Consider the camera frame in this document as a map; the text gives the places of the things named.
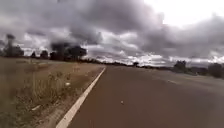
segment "dry grass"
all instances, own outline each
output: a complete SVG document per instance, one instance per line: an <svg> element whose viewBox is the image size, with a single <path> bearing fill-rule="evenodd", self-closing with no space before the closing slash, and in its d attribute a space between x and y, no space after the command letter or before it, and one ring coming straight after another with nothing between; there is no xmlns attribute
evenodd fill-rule
<svg viewBox="0 0 224 128"><path fill-rule="evenodd" d="M48 106L69 95L102 66L29 59L0 58L0 127L25 127ZM38 110L32 109L41 105Z"/></svg>

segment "bush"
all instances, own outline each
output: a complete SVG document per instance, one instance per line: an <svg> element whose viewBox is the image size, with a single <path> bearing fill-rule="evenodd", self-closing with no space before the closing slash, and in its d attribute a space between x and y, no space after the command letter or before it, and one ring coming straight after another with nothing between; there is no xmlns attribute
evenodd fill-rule
<svg viewBox="0 0 224 128"><path fill-rule="evenodd" d="M208 72L210 75L220 78L223 76L223 67L221 64L214 63L208 66Z"/></svg>

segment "tree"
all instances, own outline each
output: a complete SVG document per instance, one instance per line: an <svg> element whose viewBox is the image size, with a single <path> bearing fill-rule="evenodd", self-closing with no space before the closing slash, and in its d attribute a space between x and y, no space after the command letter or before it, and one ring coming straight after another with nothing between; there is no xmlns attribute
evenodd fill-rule
<svg viewBox="0 0 224 128"><path fill-rule="evenodd" d="M54 51L54 58L56 60L64 60L64 55L70 43L66 41L56 41L51 43L51 49Z"/></svg>
<svg viewBox="0 0 224 128"><path fill-rule="evenodd" d="M4 48L4 52L6 57L13 57L13 41L15 40L15 36L12 34L6 34L7 45Z"/></svg>
<svg viewBox="0 0 224 128"><path fill-rule="evenodd" d="M68 55L70 55L73 60L79 60L81 57L87 54L87 50L80 46L69 47L67 51Z"/></svg>
<svg viewBox="0 0 224 128"><path fill-rule="evenodd" d="M31 58L36 58L36 53L35 52L33 52L32 54L31 54L31 56L30 56Z"/></svg>
<svg viewBox="0 0 224 128"><path fill-rule="evenodd" d="M13 46L13 42L15 40L15 36L12 34L6 35L8 44L4 48L4 54L6 57L21 57L24 55L24 51L20 48L20 46Z"/></svg>
<svg viewBox="0 0 224 128"><path fill-rule="evenodd" d="M57 60L56 52L51 52L50 53L50 60Z"/></svg>
<svg viewBox="0 0 224 128"><path fill-rule="evenodd" d="M133 66L138 67L138 64L139 64L138 62L134 62Z"/></svg>
<svg viewBox="0 0 224 128"><path fill-rule="evenodd" d="M174 65L174 69L176 71L186 71L186 61L177 61L176 64Z"/></svg>
<svg viewBox="0 0 224 128"><path fill-rule="evenodd" d="M42 58L42 59L48 59L48 52L47 52L47 50L43 50L41 52L40 58Z"/></svg>
<svg viewBox="0 0 224 128"><path fill-rule="evenodd" d="M214 63L208 66L208 72L210 75L220 78L222 77L223 67L221 64Z"/></svg>

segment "distant tree line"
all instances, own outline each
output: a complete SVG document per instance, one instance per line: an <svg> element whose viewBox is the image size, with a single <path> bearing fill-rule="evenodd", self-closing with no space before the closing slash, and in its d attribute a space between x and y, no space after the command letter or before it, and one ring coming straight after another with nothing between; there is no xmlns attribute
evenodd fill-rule
<svg viewBox="0 0 224 128"><path fill-rule="evenodd" d="M177 61L173 71L187 73L192 75L210 75L216 78L224 77L224 65L212 63L207 68L203 67L186 67L186 61Z"/></svg>
<svg viewBox="0 0 224 128"><path fill-rule="evenodd" d="M14 35L6 35L6 42L0 42L0 45L4 46L4 48L0 50L0 56L14 58L24 56L24 51L20 48L20 46L15 46L15 40L16 38ZM50 47L52 49L51 53L49 53L47 50L43 50L41 51L40 56L37 56L36 52L34 51L30 55L30 58L59 61L78 61L87 54L86 49L79 45L72 45L72 43L68 43L66 41L51 42Z"/></svg>

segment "white road line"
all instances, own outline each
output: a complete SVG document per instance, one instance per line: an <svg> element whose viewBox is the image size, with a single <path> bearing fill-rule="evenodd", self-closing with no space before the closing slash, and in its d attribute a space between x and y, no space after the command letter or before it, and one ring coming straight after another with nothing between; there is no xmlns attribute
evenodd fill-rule
<svg viewBox="0 0 224 128"><path fill-rule="evenodd" d="M173 84L180 84L179 82L172 81L172 80L167 80L167 81L170 82L170 83L173 83Z"/></svg>
<svg viewBox="0 0 224 128"><path fill-rule="evenodd" d="M92 82L92 84L86 89L86 91L79 97L75 104L70 108L70 110L65 114L61 121L57 124L56 128L67 128L72 121L73 117L81 107L82 103L85 101L86 97L99 80L100 76L103 74L106 68L97 76L97 78Z"/></svg>

